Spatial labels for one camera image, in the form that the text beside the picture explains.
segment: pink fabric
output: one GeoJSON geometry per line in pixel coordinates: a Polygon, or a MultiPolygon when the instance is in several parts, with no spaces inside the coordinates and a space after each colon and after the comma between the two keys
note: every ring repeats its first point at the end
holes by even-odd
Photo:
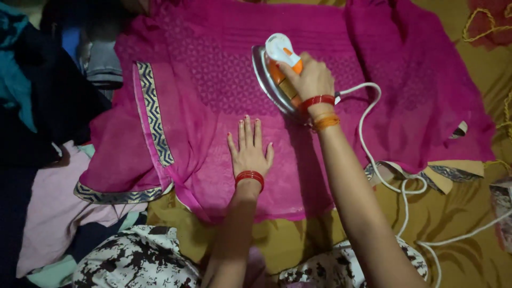
{"type": "MultiPolygon", "coordinates": [[[[93,158],[90,174],[80,180],[93,189],[103,188],[100,191],[123,191],[124,183],[140,182],[134,175],[147,173],[153,175],[151,185],[158,185],[142,127],[134,118],[138,113],[132,65],[139,60],[154,67],[164,134],[176,161],[167,173],[175,181],[178,198],[201,219],[218,222],[225,213],[234,184],[226,133],[236,133],[237,121],[245,114],[262,120],[264,144],[274,142],[276,154],[256,221],[299,220],[333,208],[317,137],[283,119],[254,75],[250,48],[275,32],[288,35],[296,51],[325,61],[338,90],[364,81],[380,85],[382,99],[363,131],[376,160],[418,173],[428,161],[493,159],[494,124],[439,20],[408,0],[395,2],[348,1],[339,9],[231,0],[208,5],[184,0],[178,6],[153,1],[152,17],[138,17],[117,39],[124,86],[109,111],[111,123],[100,116],[92,125],[106,127],[102,135],[92,129],[93,143],[103,150],[103,157],[98,157],[96,171],[93,158]],[[127,118],[118,119],[117,114],[127,118]],[[463,120],[469,126],[467,135],[449,139],[463,120]],[[110,129],[118,131],[116,136],[106,133],[110,129]],[[95,142],[102,137],[109,141],[95,142]],[[133,158],[136,173],[102,178],[105,168],[117,166],[117,160],[124,164],[127,157],[133,158]]],[[[363,166],[369,162],[356,128],[373,99],[374,91],[359,90],[336,106],[363,166]]],[[[147,118],[140,120],[147,125],[147,118]]]]}
{"type": "Polygon", "coordinates": [[[144,211],[146,203],[97,205],[73,195],[73,188],[89,165],[89,157],[72,142],[64,144],[70,154],[66,167],[41,169],[32,187],[17,277],[59,260],[73,240],[79,225],[97,222],[106,227],[130,211],[144,211]]]}

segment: blue cloth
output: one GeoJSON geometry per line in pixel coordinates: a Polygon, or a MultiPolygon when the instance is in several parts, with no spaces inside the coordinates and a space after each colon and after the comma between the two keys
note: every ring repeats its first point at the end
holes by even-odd
{"type": "Polygon", "coordinates": [[[19,118],[35,133],[31,83],[16,63],[13,50],[28,22],[26,15],[0,2],[0,103],[9,110],[19,109],[19,118]]]}

